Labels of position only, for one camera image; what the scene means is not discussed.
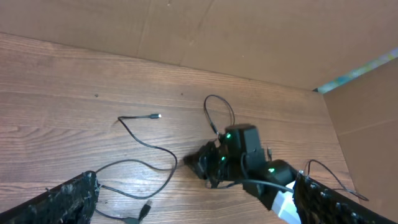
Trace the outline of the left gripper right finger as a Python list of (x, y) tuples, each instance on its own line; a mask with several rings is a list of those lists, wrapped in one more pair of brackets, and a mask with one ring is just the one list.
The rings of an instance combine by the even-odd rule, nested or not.
[(293, 198), (302, 223), (394, 224), (307, 175), (297, 174)]

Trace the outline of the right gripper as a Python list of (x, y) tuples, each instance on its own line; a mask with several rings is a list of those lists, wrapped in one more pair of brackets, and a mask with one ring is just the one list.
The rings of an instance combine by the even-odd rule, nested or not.
[(205, 180), (206, 187), (217, 187), (221, 182), (230, 181), (229, 159), (225, 143), (217, 146), (209, 141), (197, 153), (185, 156), (183, 162), (199, 179)]

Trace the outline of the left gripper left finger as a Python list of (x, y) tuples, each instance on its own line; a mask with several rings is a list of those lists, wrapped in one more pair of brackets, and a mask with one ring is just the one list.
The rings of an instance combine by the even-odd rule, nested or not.
[(1, 213), (1, 223), (90, 223), (100, 194), (92, 170)]

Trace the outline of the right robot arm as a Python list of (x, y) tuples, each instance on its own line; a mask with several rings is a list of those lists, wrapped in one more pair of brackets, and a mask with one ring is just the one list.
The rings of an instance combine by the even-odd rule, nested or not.
[(297, 171), (282, 160), (266, 159), (258, 129), (252, 124), (228, 126), (217, 140), (185, 156), (183, 163), (209, 189), (241, 185), (283, 221), (303, 222), (294, 204)]

